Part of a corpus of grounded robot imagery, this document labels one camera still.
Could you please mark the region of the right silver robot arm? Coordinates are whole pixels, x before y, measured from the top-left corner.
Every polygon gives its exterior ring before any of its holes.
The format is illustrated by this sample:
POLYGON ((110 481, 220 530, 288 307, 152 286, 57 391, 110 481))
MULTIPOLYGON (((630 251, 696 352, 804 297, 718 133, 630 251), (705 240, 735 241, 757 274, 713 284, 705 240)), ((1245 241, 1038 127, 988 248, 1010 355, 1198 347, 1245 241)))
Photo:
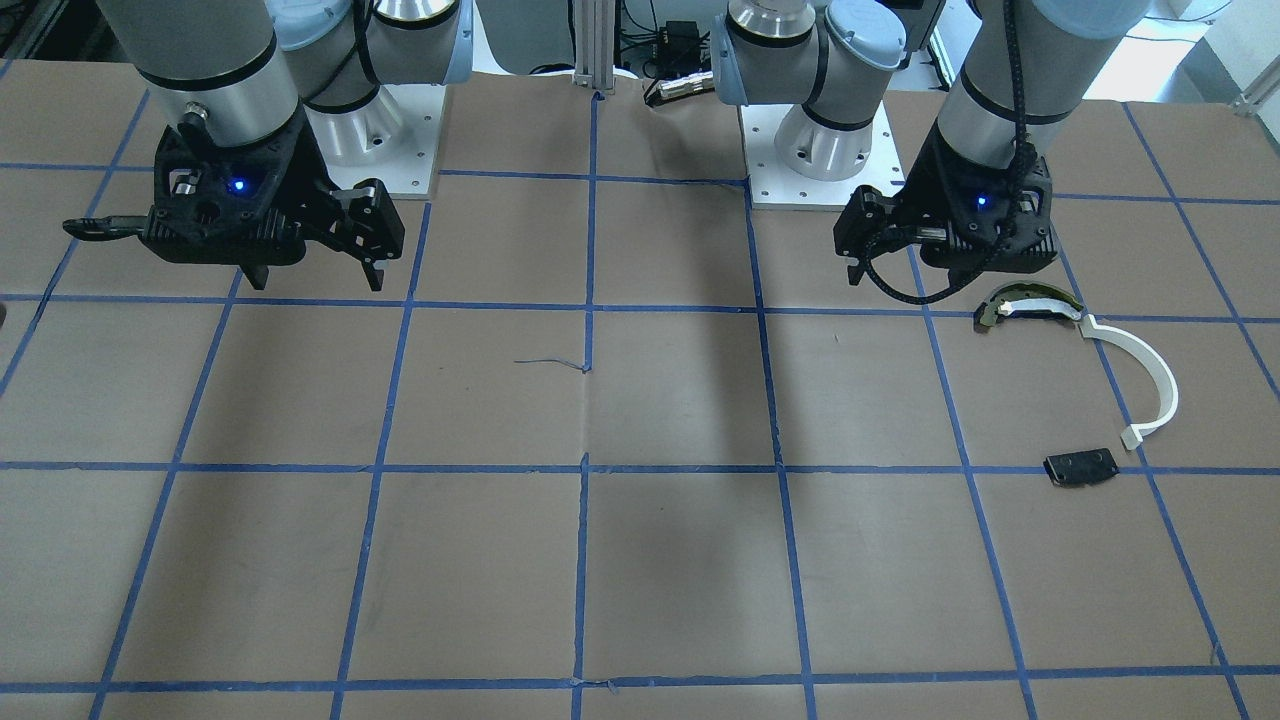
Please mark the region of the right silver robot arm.
POLYGON ((76 219, 161 260, 237 266, 256 290, 311 245, 369 287, 404 251, 393 197, 426 191, 436 141, 398 91, 463 83, 471 1, 101 1, 166 114, 141 217, 76 219))

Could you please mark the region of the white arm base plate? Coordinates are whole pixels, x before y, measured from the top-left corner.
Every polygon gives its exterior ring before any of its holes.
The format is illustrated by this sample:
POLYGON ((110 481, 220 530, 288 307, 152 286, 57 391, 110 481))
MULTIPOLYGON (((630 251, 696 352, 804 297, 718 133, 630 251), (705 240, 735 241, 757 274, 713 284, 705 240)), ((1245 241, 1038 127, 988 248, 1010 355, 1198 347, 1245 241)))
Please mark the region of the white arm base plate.
POLYGON ((439 85, 384 85, 353 111, 307 108, 330 178, 344 188, 376 178, 393 199, 429 199, 447 95, 439 85))
POLYGON ((797 136, 787 147, 780 129, 803 129, 790 123, 790 105, 749 105, 739 109, 742 150, 749 170, 751 202, 759 209, 838 211, 858 186, 869 184, 886 196, 905 184, 884 105, 867 128, 838 133, 826 128, 797 136), (782 151, 791 154, 785 156, 782 151))

